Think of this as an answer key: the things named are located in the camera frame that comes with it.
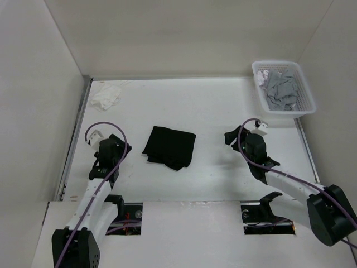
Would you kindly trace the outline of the black tank top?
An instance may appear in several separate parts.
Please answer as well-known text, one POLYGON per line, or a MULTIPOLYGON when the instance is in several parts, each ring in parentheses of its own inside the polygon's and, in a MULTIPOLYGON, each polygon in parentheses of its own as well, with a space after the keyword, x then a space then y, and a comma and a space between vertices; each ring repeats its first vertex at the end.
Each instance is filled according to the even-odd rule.
POLYGON ((195 140, 194 133, 154 126, 142 154, 148 162, 179 171, 191 164, 195 140))

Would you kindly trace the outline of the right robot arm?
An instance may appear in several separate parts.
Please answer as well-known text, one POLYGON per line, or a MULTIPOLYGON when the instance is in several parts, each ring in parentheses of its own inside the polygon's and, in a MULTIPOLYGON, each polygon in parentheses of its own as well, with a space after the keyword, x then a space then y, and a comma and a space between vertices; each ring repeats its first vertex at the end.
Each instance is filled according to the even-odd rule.
POLYGON ((255 128, 244 125, 224 134, 225 144, 241 153, 253 177, 276 188, 259 201, 259 211, 245 222, 273 223, 275 219, 295 221, 309 228, 326 246, 333 246, 356 231, 356 214, 344 191, 336 186, 323 186, 282 171, 279 162, 267 154, 264 135, 268 125, 258 119, 255 128))

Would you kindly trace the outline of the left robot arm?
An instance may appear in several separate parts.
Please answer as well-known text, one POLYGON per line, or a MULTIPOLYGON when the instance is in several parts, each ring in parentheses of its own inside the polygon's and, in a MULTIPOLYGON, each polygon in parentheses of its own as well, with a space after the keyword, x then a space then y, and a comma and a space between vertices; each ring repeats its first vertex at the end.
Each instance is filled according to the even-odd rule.
POLYGON ((52 235, 54 267, 98 267, 101 241, 111 223, 125 216, 123 198, 112 190, 131 146, 114 134, 104 138, 100 131, 94 131, 88 143, 95 150, 95 162, 76 212, 52 235))

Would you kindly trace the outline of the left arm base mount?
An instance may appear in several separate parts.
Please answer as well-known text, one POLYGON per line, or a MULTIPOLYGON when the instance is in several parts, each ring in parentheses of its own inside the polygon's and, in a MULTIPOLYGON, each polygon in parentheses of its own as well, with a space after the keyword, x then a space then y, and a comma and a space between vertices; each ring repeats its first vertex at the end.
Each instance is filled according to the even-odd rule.
POLYGON ((139 236, 142 231, 143 203, 124 203, 106 235, 139 236))

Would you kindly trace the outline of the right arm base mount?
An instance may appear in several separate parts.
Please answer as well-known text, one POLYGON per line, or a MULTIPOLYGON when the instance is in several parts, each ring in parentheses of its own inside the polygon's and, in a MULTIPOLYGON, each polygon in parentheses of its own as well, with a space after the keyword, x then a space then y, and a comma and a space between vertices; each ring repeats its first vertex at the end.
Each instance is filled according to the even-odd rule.
POLYGON ((240 203, 245 235, 295 235, 291 220, 273 214, 270 203, 282 193, 272 192, 259 201, 240 203))

